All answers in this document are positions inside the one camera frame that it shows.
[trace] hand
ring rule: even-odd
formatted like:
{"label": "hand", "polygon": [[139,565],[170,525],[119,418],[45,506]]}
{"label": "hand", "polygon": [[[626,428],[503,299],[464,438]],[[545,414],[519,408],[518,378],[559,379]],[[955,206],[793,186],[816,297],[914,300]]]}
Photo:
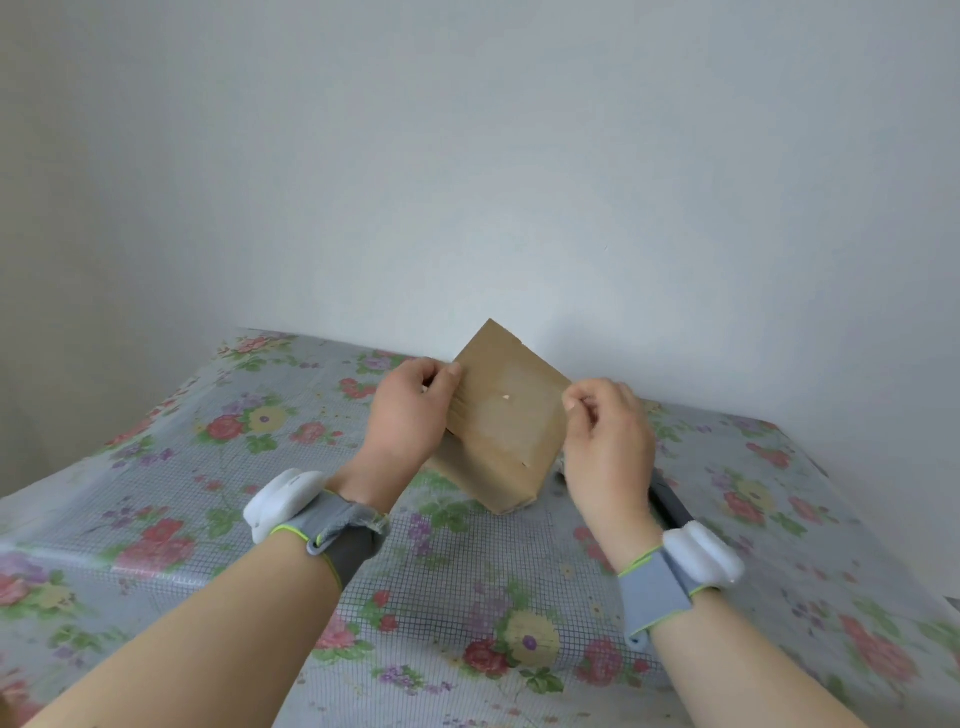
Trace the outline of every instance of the hand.
{"label": "hand", "polygon": [[570,496],[620,572],[657,546],[647,492],[657,441],[643,402],[623,383],[585,379],[564,392]]}
{"label": "hand", "polygon": [[363,447],[327,488],[389,512],[443,439],[462,370],[456,362],[423,358],[405,361],[386,375],[373,397]]}

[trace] right hand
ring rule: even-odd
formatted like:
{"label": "right hand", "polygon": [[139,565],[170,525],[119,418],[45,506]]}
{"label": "right hand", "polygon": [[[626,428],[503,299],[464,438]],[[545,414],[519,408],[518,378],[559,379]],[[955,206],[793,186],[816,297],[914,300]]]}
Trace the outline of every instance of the right hand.
{"label": "right hand", "polygon": [[657,446],[653,428],[630,387],[609,379],[570,385],[564,409],[567,488],[620,572],[662,540],[647,501]]}

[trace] gray fabric strap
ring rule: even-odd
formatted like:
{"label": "gray fabric strap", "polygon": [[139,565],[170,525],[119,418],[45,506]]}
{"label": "gray fabric strap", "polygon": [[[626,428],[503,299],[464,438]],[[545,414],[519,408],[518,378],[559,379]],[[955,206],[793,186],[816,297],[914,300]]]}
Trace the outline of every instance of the gray fabric strap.
{"label": "gray fabric strap", "polygon": [[390,521],[369,506],[323,491],[277,529],[301,534],[310,555],[325,554],[345,588],[363,563],[383,547]]}
{"label": "gray fabric strap", "polygon": [[648,643],[647,629],[676,612],[690,609],[689,594],[697,586],[687,588],[691,579],[662,548],[621,575],[619,581],[627,645],[640,651]]}

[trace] yellow-green trim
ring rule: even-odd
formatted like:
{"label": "yellow-green trim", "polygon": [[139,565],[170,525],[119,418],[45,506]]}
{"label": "yellow-green trim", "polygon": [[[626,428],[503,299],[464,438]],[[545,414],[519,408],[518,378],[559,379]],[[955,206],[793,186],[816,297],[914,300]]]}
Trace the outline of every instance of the yellow-green trim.
{"label": "yellow-green trim", "polygon": [[635,636],[638,635],[640,632],[647,632],[647,631],[653,629],[653,628],[656,627],[658,624],[660,624],[661,622],[667,621],[667,620],[670,619],[671,617],[675,617],[675,616],[677,616],[677,615],[681,615],[681,614],[683,614],[684,612],[689,612],[689,611],[690,611],[690,610],[688,610],[688,609],[675,609],[675,610],[674,610],[673,612],[671,612],[670,614],[668,614],[668,615],[663,615],[663,617],[661,617],[660,619],[657,619],[657,621],[652,621],[652,622],[650,622],[647,626],[641,627],[640,629],[636,630],[636,631],[631,635],[631,638],[635,637]]}
{"label": "yellow-green trim", "polygon": [[275,533],[277,533],[278,531],[290,531],[290,533],[296,533],[298,536],[300,536],[300,537],[301,537],[304,541],[306,541],[308,544],[310,543],[310,537],[309,537],[309,536],[307,536],[305,533],[303,533],[303,531],[301,531],[299,528],[294,528],[294,527],[293,527],[292,525],[290,525],[289,523],[281,523],[279,526],[277,526],[274,530],[272,530],[272,531],[270,532],[270,535],[273,536],[273,535],[274,535]]}
{"label": "yellow-green trim", "polygon": [[643,554],[643,555],[640,556],[638,559],[636,559],[629,567],[627,567],[626,569],[624,569],[623,571],[621,571],[621,572],[619,573],[619,576],[626,576],[626,575],[627,575],[628,573],[630,573],[631,571],[635,571],[635,570],[639,569],[639,568],[642,567],[644,564],[646,564],[648,561],[650,561],[650,558],[651,558],[655,553],[657,553],[657,551],[661,550],[662,548],[663,548],[663,545],[662,545],[662,544],[661,544],[660,546],[657,546],[656,548],[651,548],[651,549],[650,549],[649,551],[647,551],[645,554]]}
{"label": "yellow-green trim", "polygon": [[341,580],[340,573],[337,571],[337,568],[333,566],[333,560],[326,555],[326,551],[320,555],[323,556],[324,561],[326,561],[326,565],[330,567],[330,571],[333,573],[333,578],[337,581],[337,589],[339,589],[340,593],[342,594],[344,591],[344,582]]}

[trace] forearm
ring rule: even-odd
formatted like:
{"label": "forearm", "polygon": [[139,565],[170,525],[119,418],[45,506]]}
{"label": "forearm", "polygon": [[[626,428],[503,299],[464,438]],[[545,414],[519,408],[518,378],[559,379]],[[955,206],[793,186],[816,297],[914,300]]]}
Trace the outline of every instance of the forearm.
{"label": "forearm", "polygon": [[339,598],[326,560],[276,533],[31,726],[270,726]]}
{"label": "forearm", "polygon": [[[649,517],[604,530],[600,543],[618,572],[662,544]],[[715,590],[697,593],[692,609],[650,635],[697,728],[863,726]]]}

